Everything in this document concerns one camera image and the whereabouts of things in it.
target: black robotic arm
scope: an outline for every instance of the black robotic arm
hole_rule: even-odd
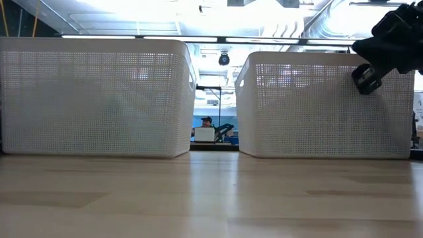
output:
[[[402,4],[388,12],[371,30],[373,37],[357,40],[352,49],[368,63],[351,74],[359,92],[368,95],[382,85],[393,69],[423,73],[423,1]]]
[[[234,128],[231,124],[224,124],[218,128],[215,128],[215,141],[216,142],[223,142],[223,136],[230,130]]]

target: perforated basket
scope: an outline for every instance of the perforated basket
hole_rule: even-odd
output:
[[[196,74],[170,40],[0,40],[7,153],[187,152]]]
[[[414,72],[363,96],[354,54],[257,52],[236,82],[239,149],[257,157],[408,158]]]

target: ceiling light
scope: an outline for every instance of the ceiling light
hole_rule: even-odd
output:
[[[325,45],[325,46],[351,46],[355,40],[331,40],[331,39],[317,39],[308,40],[307,45]]]
[[[220,54],[220,50],[210,50],[210,49],[201,49],[200,50],[201,54]]]
[[[298,40],[296,39],[271,39],[271,38],[227,38],[226,42],[232,42],[232,43],[263,43],[263,44],[298,44]]]
[[[144,36],[151,40],[180,40],[183,42],[217,42],[217,37],[189,37],[189,36]]]
[[[135,36],[82,36],[82,35],[65,35],[61,36],[66,39],[135,39]]]
[[[304,50],[319,50],[319,51],[323,51],[323,50],[332,50],[332,51],[347,50],[348,48],[349,48],[349,46],[303,46]]]

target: white laptop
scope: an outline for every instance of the white laptop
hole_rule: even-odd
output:
[[[214,142],[214,128],[194,128],[194,142]]]

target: desk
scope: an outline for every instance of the desk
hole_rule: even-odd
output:
[[[190,151],[239,151],[238,145],[231,143],[191,142]]]
[[[415,238],[423,231],[423,170],[410,161],[190,152],[13,155],[1,164],[3,238]]]

